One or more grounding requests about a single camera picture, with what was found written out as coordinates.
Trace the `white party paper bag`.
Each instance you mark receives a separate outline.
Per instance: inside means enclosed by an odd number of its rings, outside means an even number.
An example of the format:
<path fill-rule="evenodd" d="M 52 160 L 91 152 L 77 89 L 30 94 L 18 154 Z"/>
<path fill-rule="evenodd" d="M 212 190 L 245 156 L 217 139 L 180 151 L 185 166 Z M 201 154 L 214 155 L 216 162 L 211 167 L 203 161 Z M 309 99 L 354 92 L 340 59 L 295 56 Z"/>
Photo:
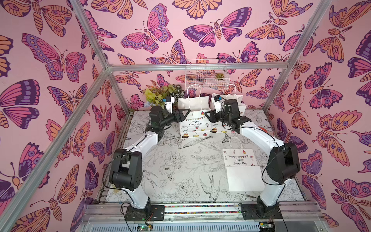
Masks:
<path fill-rule="evenodd" d="M 229 147 L 222 150 L 230 192 L 262 192 L 262 162 L 267 158 L 256 145 L 244 147 L 240 138 L 227 139 Z"/>

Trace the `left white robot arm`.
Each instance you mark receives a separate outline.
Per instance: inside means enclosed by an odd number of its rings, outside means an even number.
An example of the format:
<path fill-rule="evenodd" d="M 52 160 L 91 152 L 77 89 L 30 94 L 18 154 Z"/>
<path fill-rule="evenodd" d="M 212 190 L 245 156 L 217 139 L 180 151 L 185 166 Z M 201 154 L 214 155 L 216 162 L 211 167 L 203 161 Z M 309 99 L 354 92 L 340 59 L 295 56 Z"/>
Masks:
<path fill-rule="evenodd" d="M 152 107 L 149 112 L 149 123 L 142 137 L 127 148 L 115 150 L 109 172 L 109 183 L 128 194 L 132 208 L 145 210 L 151 205 L 150 198 L 141 186 L 142 158 L 160 142 L 166 128 L 173 123 L 185 121 L 190 112 L 190 109 L 177 109 L 169 112 L 161 106 Z"/>

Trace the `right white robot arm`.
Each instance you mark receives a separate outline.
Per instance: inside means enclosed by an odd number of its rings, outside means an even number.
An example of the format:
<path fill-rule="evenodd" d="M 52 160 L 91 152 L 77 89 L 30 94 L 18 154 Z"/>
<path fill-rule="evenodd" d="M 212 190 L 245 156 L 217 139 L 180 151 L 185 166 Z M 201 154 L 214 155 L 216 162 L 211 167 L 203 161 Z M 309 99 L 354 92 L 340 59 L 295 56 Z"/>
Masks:
<path fill-rule="evenodd" d="M 268 176 L 267 180 L 263 180 L 265 189 L 257 203 L 265 208 L 277 205 L 285 184 L 300 171 L 297 146 L 293 142 L 274 138 L 251 119 L 241 116 L 236 99 L 222 100 L 217 95 L 212 103 L 214 110 L 205 113 L 211 123 L 221 122 L 222 126 L 248 138 L 268 155 L 263 171 Z"/>

